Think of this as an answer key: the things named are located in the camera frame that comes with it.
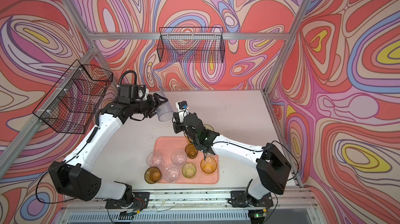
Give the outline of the yellow-green tall glass back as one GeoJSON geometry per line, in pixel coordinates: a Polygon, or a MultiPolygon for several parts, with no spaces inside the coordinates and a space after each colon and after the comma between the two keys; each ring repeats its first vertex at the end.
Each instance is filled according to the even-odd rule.
{"type": "Polygon", "coordinates": [[[211,125],[204,125],[207,130],[214,131],[214,128],[211,125]]]}

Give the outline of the small dark amber glass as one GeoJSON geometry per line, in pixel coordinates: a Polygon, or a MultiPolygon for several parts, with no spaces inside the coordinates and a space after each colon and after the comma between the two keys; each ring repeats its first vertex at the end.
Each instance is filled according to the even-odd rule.
{"type": "Polygon", "coordinates": [[[184,151],[189,159],[195,159],[199,152],[193,144],[188,144],[184,151]]]}

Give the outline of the blue textured tall glass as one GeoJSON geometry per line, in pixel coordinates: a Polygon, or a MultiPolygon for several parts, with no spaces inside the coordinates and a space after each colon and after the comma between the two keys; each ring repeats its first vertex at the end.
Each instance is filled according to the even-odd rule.
{"type": "Polygon", "coordinates": [[[156,114],[159,121],[165,122],[173,118],[174,110],[170,102],[168,101],[164,105],[161,105],[160,107],[157,108],[156,114]]]}

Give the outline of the pink plastic tray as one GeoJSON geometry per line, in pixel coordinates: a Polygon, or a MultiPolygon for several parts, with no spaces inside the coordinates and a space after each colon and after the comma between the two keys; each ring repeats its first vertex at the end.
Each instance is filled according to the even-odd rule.
{"type": "MultiPolygon", "coordinates": [[[[162,174],[160,183],[169,183],[164,178],[164,175],[165,175],[166,167],[168,167],[169,165],[174,165],[171,161],[173,152],[174,151],[184,151],[184,148],[188,144],[189,144],[189,142],[187,141],[187,138],[185,138],[183,136],[178,136],[178,137],[162,136],[156,140],[154,151],[162,154],[162,157],[163,157],[162,160],[164,163],[162,168],[160,169],[161,174],[162,174]]],[[[178,165],[176,165],[176,167],[179,169],[180,175],[175,182],[171,182],[171,183],[175,183],[175,184],[216,184],[219,180],[218,156],[209,155],[209,154],[206,156],[207,159],[213,158],[217,163],[216,170],[211,174],[207,174],[201,169],[201,161],[204,160],[203,155],[204,155],[203,152],[199,151],[196,158],[194,158],[194,159],[188,158],[186,161],[186,163],[191,162],[196,166],[197,171],[196,171],[196,174],[194,175],[194,177],[192,177],[192,178],[184,177],[183,174],[181,173],[182,166],[179,167],[178,165]]]]}

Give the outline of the green glass tumbler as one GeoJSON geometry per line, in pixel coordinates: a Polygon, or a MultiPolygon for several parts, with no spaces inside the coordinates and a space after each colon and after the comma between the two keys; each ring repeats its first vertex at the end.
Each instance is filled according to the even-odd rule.
{"type": "Polygon", "coordinates": [[[197,173],[197,168],[196,168],[195,164],[188,162],[183,165],[182,175],[185,178],[188,178],[188,179],[193,178],[196,175],[196,173],[197,173]]]}

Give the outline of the clear glass tumbler front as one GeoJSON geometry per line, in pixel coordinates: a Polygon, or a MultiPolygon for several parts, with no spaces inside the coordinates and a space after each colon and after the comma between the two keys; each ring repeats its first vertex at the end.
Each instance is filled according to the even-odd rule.
{"type": "Polygon", "coordinates": [[[180,177],[180,169],[174,164],[167,165],[164,169],[164,179],[168,183],[174,183],[178,181],[180,177]]]}

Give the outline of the clear faceted glass tumbler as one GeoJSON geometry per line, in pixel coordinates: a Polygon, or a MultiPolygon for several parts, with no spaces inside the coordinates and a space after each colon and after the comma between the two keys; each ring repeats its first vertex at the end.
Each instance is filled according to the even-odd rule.
{"type": "Polygon", "coordinates": [[[147,156],[146,163],[149,167],[157,167],[162,169],[164,166],[164,157],[162,153],[154,151],[147,156]]]}

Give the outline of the dark olive dotted glass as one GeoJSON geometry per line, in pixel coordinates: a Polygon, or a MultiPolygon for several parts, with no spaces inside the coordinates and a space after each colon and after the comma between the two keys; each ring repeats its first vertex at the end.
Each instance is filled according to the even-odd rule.
{"type": "Polygon", "coordinates": [[[144,174],[144,180],[148,184],[155,184],[161,180],[162,174],[159,168],[150,167],[144,174]]]}

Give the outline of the amber glass tumbler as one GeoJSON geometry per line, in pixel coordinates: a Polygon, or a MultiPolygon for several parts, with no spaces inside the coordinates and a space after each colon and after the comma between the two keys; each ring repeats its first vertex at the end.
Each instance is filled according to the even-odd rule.
{"type": "Polygon", "coordinates": [[[205,157],[201,160],[201,170],[206,174],[212,174],[216,171],[218,165],[217,161],[212,157],[205,157]]]}

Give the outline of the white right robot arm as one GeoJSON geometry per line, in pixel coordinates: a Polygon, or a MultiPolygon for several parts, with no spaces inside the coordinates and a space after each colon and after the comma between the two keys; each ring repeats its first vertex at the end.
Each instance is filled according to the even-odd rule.
{"type": "Polygon", "coordinates": [[[274,143],[254,146],[231,140],[206,129],[196,113],[183,110],[173,113],[172,124],[175,133],[185,133],[204,155],[227,156],[254,168],[258,177],[252,179],[247,188],[250,198],[260,200],[269,193],[284,193],[292,166],[274,143]]]}

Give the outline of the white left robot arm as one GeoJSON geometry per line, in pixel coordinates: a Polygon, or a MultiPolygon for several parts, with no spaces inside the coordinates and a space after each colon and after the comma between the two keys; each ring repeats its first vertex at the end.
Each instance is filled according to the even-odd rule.
{"type": "Polygon", "coordinates": [[[95,126],[78,147],[62,162],[53,162],[49,175],[57,193],[73,199],[115,200],[123,207],[134,201],[132,187],[126,183],[104,181],[91,171],[103,148],[122,125],[140,114],[152,118],[168,102],[160,93],[150,94],[145,85],[123,84],[117,97],[95,115],[95,126]]]}

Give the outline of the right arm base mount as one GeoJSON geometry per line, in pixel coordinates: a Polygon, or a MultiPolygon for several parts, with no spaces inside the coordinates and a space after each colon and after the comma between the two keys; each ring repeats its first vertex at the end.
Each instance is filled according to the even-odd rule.
{"type": "Polygon", "coordinates": [[[265,194],[260,200],[249,195],[248,190],[252,181],[251,179],[244,191],[231,191],[230,198],[227,199],[228,204],[236,208],[263,207],[270,209],[274,205],[271,193],[265,194]]]}

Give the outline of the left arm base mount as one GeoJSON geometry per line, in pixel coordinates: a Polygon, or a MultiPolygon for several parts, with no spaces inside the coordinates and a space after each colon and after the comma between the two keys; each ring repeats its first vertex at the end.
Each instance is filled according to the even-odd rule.
{"type": "Polygon", "coordinates": [[[132,186],[125,183],[126,190],[119,200],[106,200],[106,209],[136,209],[143,210],[148,207],[150,192],[133,192],[132,186]]]}

